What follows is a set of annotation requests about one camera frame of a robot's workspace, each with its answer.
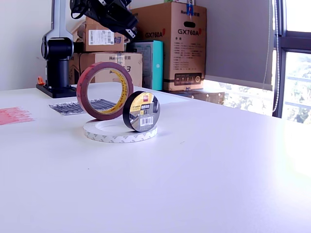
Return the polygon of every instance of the teal box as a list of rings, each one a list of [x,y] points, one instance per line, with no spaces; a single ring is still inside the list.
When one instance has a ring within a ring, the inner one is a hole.
[[[126,45],[127,52],[142,54],[142,87],[161,91],[163,87],[162,41],[139,41]]]

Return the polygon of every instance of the red tape roll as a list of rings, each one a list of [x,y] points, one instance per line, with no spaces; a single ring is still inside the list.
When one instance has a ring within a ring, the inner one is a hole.
[[[122,84],[122,94],[116,104],[106,111],[97,111],[89,103],[87,90],[92,78],[103,69],[109,69],[115,73]],[[130,74],[121,65],[113,62],[98,62],[88,67],[81,75],[77,85],[77,99],[81,107],[92,117],[98,120],[112,120],[122,115],[127,98],[133,93],[133,81]]]

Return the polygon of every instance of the tape roll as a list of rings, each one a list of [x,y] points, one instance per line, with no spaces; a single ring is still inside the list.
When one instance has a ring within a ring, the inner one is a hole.
[[[126,101],[123,108],[125,125],[137,132],[147,132],[157,123],[160,104],[154,94],[136,91]]]
[[[157,126],[143,133],[129,131],[122,119],[110,121],[92,120],[87,122],[83,129],[87,138],[107,143],[140,142],[153,138],[157,134]]]
[[[87,96],[88,85],[92,78],[100,71],[109,69],[115,73],[122,84],[122,94],[117,104],[111,109],[97,111],[94,109]],[[88,67],[81,75],[77,85],[77,99],[87,113],[98,120],[112,120],[122,115],[127,98],[133,93],[133,81],[130,74],[121,65],[113,62],[98,62]]]

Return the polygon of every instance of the wall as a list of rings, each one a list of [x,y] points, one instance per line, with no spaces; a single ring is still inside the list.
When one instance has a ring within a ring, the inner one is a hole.
[[[70,16],[70,31],[78,23]],[[35,87],[45,76],[46,61],[41,56],[42,36],[51,28],[51,0],[3,0],[0,14],[0,91]],[[163,0],[133,0],[132,8],[162,3]]]

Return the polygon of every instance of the white tape roll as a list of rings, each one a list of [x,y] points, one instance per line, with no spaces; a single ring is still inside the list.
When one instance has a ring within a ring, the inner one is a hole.
[[[87,138],[108,143],[130,143],[148,140],[157,134],[157,126],[143,133],[131,131],[122,119],[109,121],[92,120],[84,125]]]

